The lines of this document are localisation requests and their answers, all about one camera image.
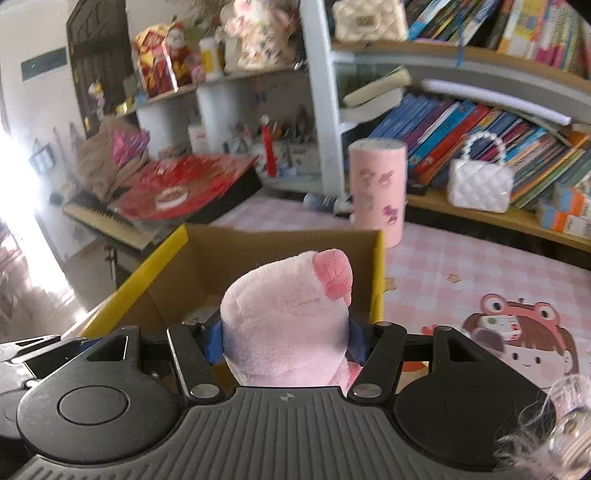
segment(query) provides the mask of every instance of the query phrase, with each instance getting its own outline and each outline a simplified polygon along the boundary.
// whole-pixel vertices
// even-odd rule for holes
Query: small box
[[[553,205],[543,200],[538,204],[538,219],[542,228],[583,238],[591,238],[590,222],[581,217],[559,212]]]
[[[290,144],[291,161],[298,174],[320,173],[320,155],[315,143]]]
[[[552,205],[559,212],[581,217],[591,222],[591,197],[574,188],[556,183]]]

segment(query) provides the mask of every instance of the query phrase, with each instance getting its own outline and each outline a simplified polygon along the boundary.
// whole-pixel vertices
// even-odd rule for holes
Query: colorful book spine
[[[562,157],[558,158],[556,162],[550,164],[547,168],[545,168],[542,172],[540,172],[539,175],[535,176],[528,183],[526,183],[525,185],[523,185],[520,189],[514,191],[513,194],[511,195],[511,202],[512,203],[515,203],[515,205],[517,205],[517,202],[519,202],[519,204],[522,205],[522,206],[525,205],[526,203],[528,203],[531,200],[531,198],[529,198],[525,202],[522,202],[522,200],[525,199],[525,198],[528,198],[529,197],[529,193],[531,191],[533,191],[537,187],[538,184],[540,184],[541,182],[543,182],[548,176],[550,176],[552,174],[552,172],[554,170],[556,170],[557,168],[559,168],[563,163],[565,163],[568,159],[570,159],[571,156],[579,148],[581,148],[581,146],[588,139],[589,139],[589,135],[581,134],[579,132],[572,132],[569,135],[569,141],[570,141],[571,145],[573,146],[573,148],[571,148],[570,150],[568,150],[568,152],[565,155],[563,155]]]
[[[486,48],[496,50],[499,47],[499,43],[501,42],[503,32],[505,31],[505,27],[507,26],[507,22],[509,21],[509,16],[511,15],[511,8],[513,7],[514,2],[515,0],[503,0],[501,10],[499,11],[499,15],[497,16],[495,21],[495,25],[494,27],[492,27],[491,36],[488,38],[488,41],[486,42]]]
[[[524,154],[523,158],[511,166],[513,172],[527,172],[530,168],[529,165],[534,164],[539,158],[543,158],[554,146],[556,146],[556,139],[552,137],[552,134],[545,134],[538,140],[535,148]]]
[[[544,11],[538,17],[538,21],[535,25],[534,35],[531,37],[530,43],[527,45],[525,49],[524,58],[526,60],[534,60],[538,54],[538,48],[540,45],[542,30],[544,28],[545,22],[548,20],[548,16],[550,14],[550,3],[551,0],[546,0],[546,5]]]
[[[451,149],[461,137],[474,128],[490,111],[491,109],[486,105],[476,105],[476,108],[414,168],[413,173],[418,177],[422,176],[431,168],[431,166],[440,161],[449,149]]]
[[[433,0],[408,29],[408,39],[416,40],[425,27],[451,0]]]
[[[434,188],[437,189],[443,187],[447,183],[447,179],[449,178],[449,161],[454,158],[458,158],[459,155],[461,155],[465,139],[467,139],[470,135],[488,130],[501,117],[502,114],[503,112],[499,109],[495,108],[491,110],[478,123],[477,126],[475,126],[472,130],[470,130],[468,134],[465,135],[465,138],[462,138],[460,140],[458,145],[454,145],[454,147],[448,153],[446,153],[444,161],[441,162],[441,165],[439,166],[439,168],[436,169],[436,171],[429,171],[425,174],[426,182],[424,182],[424,184],[431,184]]]
[[[563,2],[564,0],[550,0],[548,2],[546,19],[542,27],[540,40],[538,42],[538,49],[535,54],[536,61],[539,61],[540,63],[550,64],[552,61],[551,56],[553,51],[551,50],[550,46],[552,39],[555,36],[554,33],[556,31],[558,20],[560,19],[560,12],[564,5]]]
[[[574,149],[572,155],[570,155],[564,162],[561,162],[557,167],[549,172],[545,178],[543,178],[534,188],[532,188],[522,198],[517,200],[514,205],[516,208],[523,208],[530,202],[536,201],[545,190],[550,188],[552,184],[560,179],[560,177],[572,166],[577,160],[584,154],[584,150],[579,148]]]
[[[394,123],[382,136],[384,138],[396,138],[396,135],[400,133],[404,127],[406,127],[406,124],[413,119],[413,117],[419,112],[421,108],[423,108],[423,106],[425,106],[428,101],[429,100],[424,95],[418,97],[413,103],[409,105],[404,113],[394,121]]]
[[[568,175],[562,179],[562,182],[567,187],[574,187],[579,183],[587,173],[591,171],[591,150],[581,158],[579,162],[568,172]]]
[[[427,103],[419,110],[419,112],[413,117],[413,119],[406,124],[406,126],[394,137],[396,140],[403,140],[408,135],[412,133],[412,131],[419,126],[419,124],[425,120],[428,114],[430,114],[433,109],[439,104],[439,100],[432,98],[427,101]]]
[[[450,2],[444,8],[442,8],[437,15],[431,20],[431,23],[421,32],[419,38],[437,38],[437,35],[443,31],[455,16],[458,9],[457,2]]]
[[[453,114],[453,112],[455,112],[457,110],[457,108],[460,106],[460,102],[456,102],[454,103],[450,108],[448,108],[443,114],[442,116],[440,116],[437,121],[431,125],[427,131],[423,134],[423,136],[421,138],[418,139],[417,144],[408,151],[408,156],[412,157],[413,154],[419,149],[421,148],[421,146],[431,137],[431,135],[433,135],[433,132],[435,132],[443,122],[445,122],[449,116],[451,114]]]
[[[509,143],[513,142],[516,139],[516,137],[522,135],[525,131],[529,130],[529,128],[529,124],[521,118],[515,120],[515,122],[501,135],[501,140],[505,144],[505,149],[508,151]],[[478,156],[477,160],[489,161],[495,158],[497,154],[497,148],[494,144],[491,144],[484,149],[484,151]]]
[[[569,43],[566,47],[566,55],[564,56],[564,62],[562,63],[562,70],[570,72],[574,62],[574,55],[577,53],[577,47],[579,46],[579,27],[581,22],[579,16],[576,15],[573,18],[573,26],[570,29]]]
[[[507,55],[522,59],[525,57],[535,27],[540,16],[544,15],[547,0],[524,0],[519,20],[511,37]]]
[[[408,24],[413,24],[420,14],[427,8],[431,0],[413,0],[406,7],[406,17]]]
[[[504,112],[495,123],[493,123],[490,128],[487,130],[490,133],[498,135],[502,135],[513,123],[517,120],[517,117],[509,112]],[[472,145],[472,150],[470,151],[470,158],[478,158],[482,152],[484,152],[485,148],[491,144],[490,140],[486,138],[482,138]]]
[[[513,33],[515,32],[515,28],[517,27],[517,22],[519,21],[519,16],[521,15],[521,9],[523,8],[524,1],[525,0],[515,0],[515,2],[513,2],[511,14],[509,15],[509,20],[507,20],[505,31],[503,32],[501,42],[499,43],[499,53],[507,53],[507,51],[509,50],[509,45],[511,45],[511,38],[513,37]]]
[[[423,120],[411,133],[408,134],[408,136],[404,138],[407,148],[409,150],[414,148],[419,138],[421,138],[429,127],[432,126],[453,104],[454,101],[450,98],[443,99],[439,102],[439,105],[437,105],[431,113],[425,117],[425,120]]]
[[[513,165],[514,163],[516,163],[524,153],[527,154],[533,148],[536,148],[538,146],[538,140],[545,134],[546,130],[544,130],[542,127],[538,127],[536,131],[529,136],[529,138],[527,138],[524,142],[520,143],[520,145],[513,147],[507,152],[507,155],[505,157],[506,163],[508,165]]]
[[[379,138],[383,136],[388,131],[388,128],[390,128],[396,121],[398,116],[401,115],[408,108],[409,104],[413,103],[415,100],[416,97],[411,93],[405,95],[402,102],[400,102],[400,105],[390,110],[390,113],[386,115],[374,131],[369,134],[370,138]]]
[[[566,47],[569,42],[570,29],[573,26],[574,10],[568,5],[565,6],[565,9],[567,12],[562,25],[562,33],[560,34],[560,39],[554,51],[554,59],[551,63],[551,65],[556,68],[562,68],[566,57]]]
[[[539,175],[544,168],[562,158],[568,150],[569,148],[563,145],[555,145],[528,166],[518,170],[513,178],[513,192],[517,192],[523,185],[529,183],[534,176]]]
[[[484,0],[480,7],[475,10],[474,16],[467,20],[463,25],[463,32],[462,32],[462,46],[465,47],[468,45],[472,37],[476,35],[478,29],[482,26],[485,20],[490,17],[495,11],[496,7],[499,5],[500,0]],[[452,43],[454,45],[460,44],[460,35],[456,33],[452,37]]]

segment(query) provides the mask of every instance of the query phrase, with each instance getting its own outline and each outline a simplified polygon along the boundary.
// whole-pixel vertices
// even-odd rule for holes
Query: white quilted bag
[[[333,5],[333,14],[340,41],[408,38],[402,0],[339,0]]]
[[[470,159],[470,149],[481,138],[492,140],[499,150],[498,161]],[[505,165],[505,144],[495,134],[481,132],[466,141],[461,158],[452,160],[447,197],[454,207],[504,213],[509,209],[513,170]]]

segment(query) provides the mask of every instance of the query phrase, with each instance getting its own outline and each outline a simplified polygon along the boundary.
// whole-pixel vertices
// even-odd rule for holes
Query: yellow box edge
[[[189,233],[186,225],[178,227],[110,296],[104,308],[100,309],[87,323],[82,336],[99,338],[113,331],[123,316],[148,290],[166,265],[187,245]]]

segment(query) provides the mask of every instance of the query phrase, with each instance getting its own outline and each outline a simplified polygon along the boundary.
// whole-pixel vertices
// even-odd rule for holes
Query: wooden shelf
[[[591,82],[532,60],[477,47],[427,42],[332,42],[335,63],[405,65],[415,82],[446,80],[512,95],[591,124]]]
[[[516,208],[510,208],[507,213],[489,213],[479,210],[467,210],[456,208],[447,202],[447,196],[439,190],[427,190],[425,196],[408,195],[408,204],[412,207],[430,210],[432,212],[446,213],[461,218],[475,220],[477,222],[496,225],[517,232],[527,233],[559,244],[568,245],[585,252],[591,252],[591,240],[565,233],[554,232],[540,227],[538,219],[533,213],[528,213]]]

